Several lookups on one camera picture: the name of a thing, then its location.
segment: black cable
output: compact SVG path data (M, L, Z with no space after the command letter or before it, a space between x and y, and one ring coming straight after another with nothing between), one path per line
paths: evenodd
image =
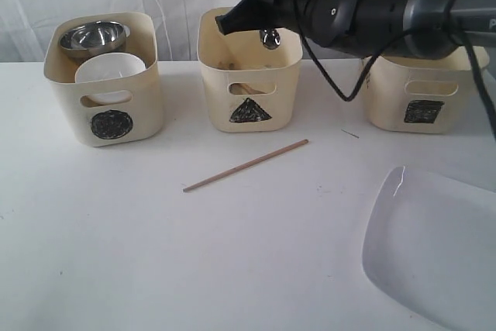
M484 79L482 78L481 68L479 67L479 62L477 61L477 55L475 54L474 46L463 30L453 28L450 30L450 32L461 41L461 43L465 47L465 50L467 51L468 60L472 68L472 75L474 77L475 87L477 88L480 100L484 105L484 110L486 111L487 118L489 119L493 137L496 140L496 109L494 108L494 103L491 100L491 96L489 95L489 93L487 93L486 86L484 85Z
M407 29L402 33L399 33L398 35L392 37L391 39L388 40L387 43L385 43L381 48L379 48L374 55L370 57L368 62L365 64L365 67L362 70L362 73L360 74L360 77L358 78L358 81L355 84L354 89L352 90L351 94L349 96L346 96L341 89L337 86L337 84L334 82L334 80L329 76L327 73L326 69L322 66L320 63L319 59L317 56L313 53L312 48L308 44L308 41L305 38L305 34L303 33L303 29L301 27L300 19L299 19L299 12L298 12L298 4L296 0L293 0L293 11L294 11L294 17L296 20L296 25L298 27L298 34L301 39L301 43L305 47L306 51L308 52L308 55L314 62L314 64L317 66L317 68L320 70L321 74L323 77L327 80L327 82L330 84L332 89L336 92L336 94L345 102L351 102L352 100L355 99L355 97L358 95L360 92L360 89L363 86L363 83L365 82L365 79L367 78L367 75L370 72L370 69L374 65L375 61L383 54L392 44L395 42L403 39L405 36L412 35L415 33L422 33L425 31L430 31L432 30L431 28L412 28L412 29Z

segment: white tabletop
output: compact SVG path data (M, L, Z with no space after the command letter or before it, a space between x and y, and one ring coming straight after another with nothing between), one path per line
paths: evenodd
M357 79L357 60L325 65L342 87ZM363 237L398 165L496 189L477 97L449 135L389 133L306 61L286 128L227 134L208 121L197 63L163 62L160 73L164 129L91 148L73 137L42 64L0 64L1 330L438 329L367 280Z

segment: chopstick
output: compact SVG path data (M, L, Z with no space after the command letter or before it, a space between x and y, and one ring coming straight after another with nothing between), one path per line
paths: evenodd
M264 162L265 160L269 160L269 159L274 158L278 155L281 155L283 153L287 153L288 151L294 150L298 147L302 147L303 145L306 145L307 143L308 143L308 140L298 141L297 143L293 143L293 144L289 145L288 147L283 147L279 150L273 151L272 153L265 154L262 157L258 157L257 159L251 160L250 162L246 162L245 164L241 164L237 167L231 168L230 170L221 172L220 174L217 174L217 175L212 176L210 178L207 178L203 181L200 181L196 184L188 186L187 188L183 189L183 192L187 193L189 191L193 191L197 188L200 188L201 186L205 186L205 185L210 184L214 181L220 180L221 178L226 178L226 177L230 176L231 174L235 174L236 172L246 170L249 167L252 167L256 164Z

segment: metal bowl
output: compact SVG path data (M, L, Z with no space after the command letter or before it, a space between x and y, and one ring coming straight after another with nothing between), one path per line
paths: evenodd
M87 60L99 54L123 52L126 28L113 21L95 21L74 27L60 38L60 48L70 58Z

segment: white square plate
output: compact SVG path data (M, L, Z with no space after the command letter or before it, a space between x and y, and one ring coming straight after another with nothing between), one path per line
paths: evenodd
M453 330L496 330L496 194L395 168L377 197L363 269L383 292Z

